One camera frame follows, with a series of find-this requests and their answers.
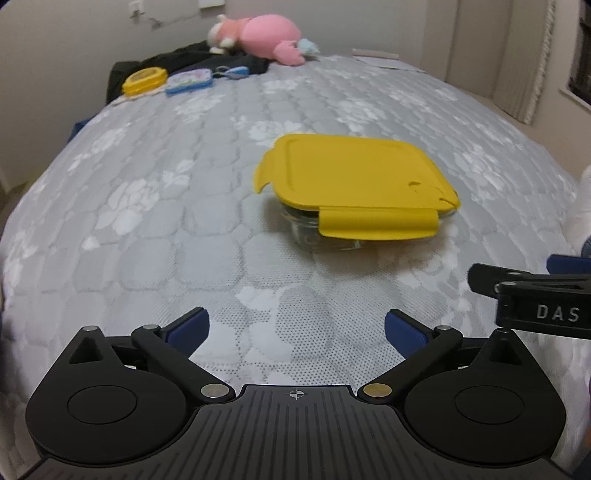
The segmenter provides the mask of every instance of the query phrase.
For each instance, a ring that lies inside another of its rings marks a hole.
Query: window
[[[591,105],[591,4],[587,0],[581,2],[579,36],[569,89]]]

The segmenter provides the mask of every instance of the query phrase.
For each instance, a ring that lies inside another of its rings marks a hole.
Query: curtain
[[[552,42],[556,0],[514,0],[493,102],[531,125],[540,101]]]

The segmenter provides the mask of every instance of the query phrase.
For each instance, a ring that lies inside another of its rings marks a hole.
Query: gray quilted mattress cover
[[[252,174],[293,132],[393,138],[428,153],[462,208],[428,241],[311,254],[291,241],[272,191]],[[495,328],[495,302],[469,291],[473,262],[544,272],[571,254],[560,222],[576,184],[547,151],[427,74],[345,57],[218,80],[210,89],[107,106],[22,199],[0,241],[0,473],[36,460],[23,412],[84,325],[126,335],[194,306],[211,315],[192,360],[232,384],[349,384],[402,360],[386,312]],[[571,468],[587,425],[591,342],[521,335],[564,399],[554,456]]]

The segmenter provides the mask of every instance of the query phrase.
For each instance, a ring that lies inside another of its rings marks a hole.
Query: crosshair marking
[[[292,390],[291,392],[286,393],[286,395],[289,395],[291,398],[299,400],[304,395],[307,395],[307,393],[302,392],[302,390]]]

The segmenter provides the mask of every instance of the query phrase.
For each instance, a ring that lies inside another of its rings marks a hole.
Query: yellow round container
[[[128,97],[149,92],[166,83],[168,72],[159,67],[140,70],[127,77],[123,84],[123,93]]]
[[[315,212],[318,231],[332,238],[425,238],[460,206],[429,157],[394,140],[285,135],[259,163],[255,191],[271,182],[283,204]]]

